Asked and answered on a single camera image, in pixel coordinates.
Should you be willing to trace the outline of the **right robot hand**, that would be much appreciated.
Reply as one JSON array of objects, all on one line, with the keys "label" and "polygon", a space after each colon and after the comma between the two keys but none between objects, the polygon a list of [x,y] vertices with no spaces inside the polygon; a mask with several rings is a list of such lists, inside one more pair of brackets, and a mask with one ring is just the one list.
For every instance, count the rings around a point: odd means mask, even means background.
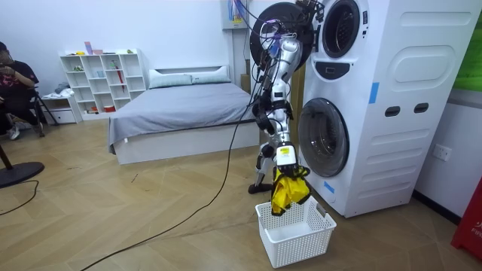
[{"label": "right robot hand", "polygon": [[281,142],[276,149],[276,168],[289,178],[305,178],[310,169],[301,166],[297,159],[294,145],[291,142]]}]

